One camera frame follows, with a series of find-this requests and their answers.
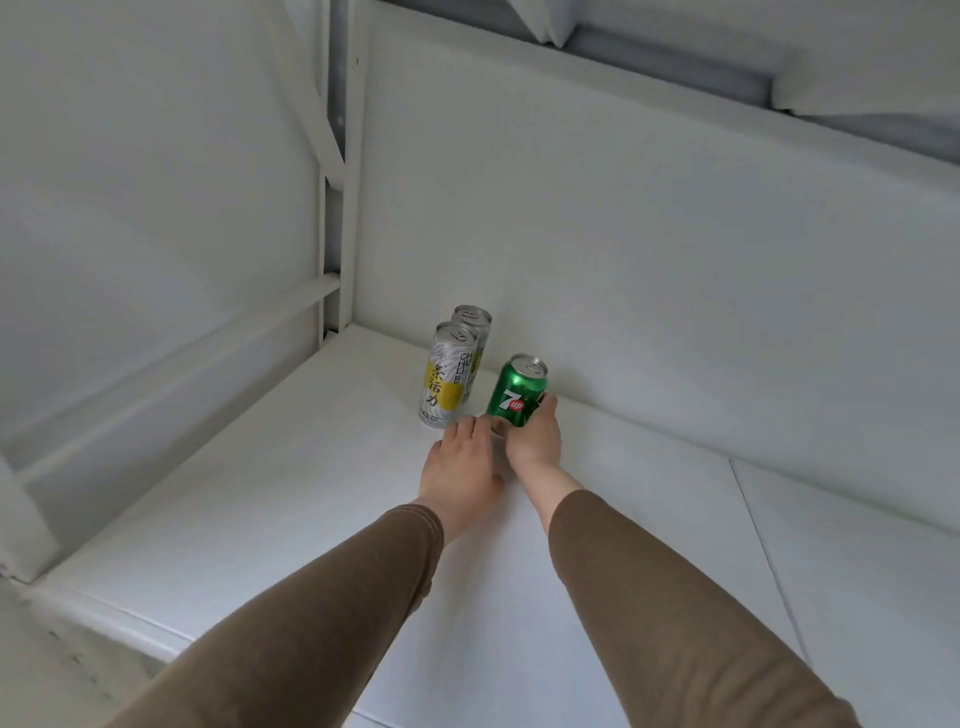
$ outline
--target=7up logo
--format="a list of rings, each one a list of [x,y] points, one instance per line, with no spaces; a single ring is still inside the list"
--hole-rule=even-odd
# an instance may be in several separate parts
[[[520,412],[523,409],[524,402],[520,398],[522,395],[511,392],[509,389],[505,389],[503,394],[505,394],[508,399],[500,403],[500,409],[509,409],[512,412]]]

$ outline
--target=left hand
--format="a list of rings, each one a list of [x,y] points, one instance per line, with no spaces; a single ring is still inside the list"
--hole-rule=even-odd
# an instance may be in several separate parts
[[[503,477],[493,472],[491,420],[490,415],[461,418],[426,456],[414,502],[437,514],[447,544],[486,515],[503,493]]]

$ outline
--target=sleeve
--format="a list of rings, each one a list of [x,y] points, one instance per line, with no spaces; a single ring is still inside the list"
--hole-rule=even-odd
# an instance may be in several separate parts
[[[429,509],[388,511],[214,626],[108,728],[339,728],[443,547]]]
[[[549,544],[631,725],[858,725],[736,599],[599,496],[564,498]]]

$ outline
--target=aluminum can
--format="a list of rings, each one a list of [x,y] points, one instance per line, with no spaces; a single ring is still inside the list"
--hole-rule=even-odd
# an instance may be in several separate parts
[[[473,381],[477,377],[477,371],[480,369],[480,360],[483,358],[483,349],[487,346],[487,339],[490,338],[490,326],[493,323],[493,316],[478,305],[458,305],[453,309],[453,316],[450,321],[455,324],[464,324],[473,328],[477,334],[477,348],[473,353],[473,361],[470,363],[470,376],[467,379],[467,388],[464,390],[463,404],[470,399],[470,392],[473,391]]]
[[[425,425],[446,427],[457,421],[476,345],[476,332],[463,324],[446,321],[437,326],[420,395],[420,419]]]
[[[523,427],[545,391],[546,364],[528,353],[515,353],[500,370],[487,414]]]

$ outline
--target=panel seam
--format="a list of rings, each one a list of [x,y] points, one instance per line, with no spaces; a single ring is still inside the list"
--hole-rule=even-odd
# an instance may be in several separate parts
[[[780,580],[780,575],[777,573],[777,568],[774,566],[773,559],[770,558],[770,549],[767,548],[767,544],[763,540],[763,535],[760,533],[760,529],[756,525],[754,511],[750,507],[750,501],[747,500],[747,494],[743,492],[743,486],[740,484],[740,476],[736,474],[736,466],[734,465],[732,458],[727,458],[727,462],[730,463],[730,470],[731,473],[733,473],[733,480],[736,482],[736,487],[740,491],[740,497],[743,498],[743,504],[747,507],[747,513],[750,515],[750,522],[754,525],[756,538],[758,541],[760,541],[760,548],[763,549],[763,556],[767,560],[767,566],[770,568],[770,573],[774,577],[774,584],[777,585],[777,591],[780,592],[780,601],[783,602],[783,608],[786,610],[787,618],[790,619],[790,624],[793,626],[793,632],[797,636],[797,644],[800,645],[800,651],[803,653],[804,662],[806,662],[807,665],[813,669],[813,662],[810,660],[809,650],[807,650],[806,642],[804,642],[804,636],[801,634],[800,624],[797,622],[797,617],[793,612],[793,607],[790,605],[790,600],[787,598],[786,590],[783,588],[783,583]]]

